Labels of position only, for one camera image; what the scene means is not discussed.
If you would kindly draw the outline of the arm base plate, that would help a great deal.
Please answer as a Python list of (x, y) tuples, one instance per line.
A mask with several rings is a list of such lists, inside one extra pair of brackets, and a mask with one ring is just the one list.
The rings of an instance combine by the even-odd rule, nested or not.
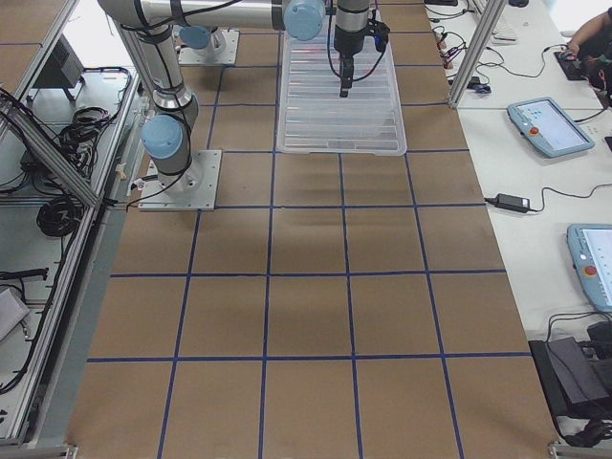
[(240, 33), (233, 29), (181, 28), (178, 60), (181, 66), (233, 66)]
[(198, 150), (191, 155), (190, 168), (177, 183), (174, 178), (159, 175), (149, 161), (148, 174), (157, 175), (142, 186), (142, 211), (214, 210), (222, 162), (221, 150)]

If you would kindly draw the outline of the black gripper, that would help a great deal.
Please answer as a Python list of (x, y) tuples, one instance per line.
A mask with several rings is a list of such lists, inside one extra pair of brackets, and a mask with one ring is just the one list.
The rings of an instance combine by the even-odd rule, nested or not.
[(338, 0), (334, 47), (339, 53), (341, 98), (347, 98), (354, 80), (354, 55), (363, 47), (367, 30), (370, 2), (368, 0)]

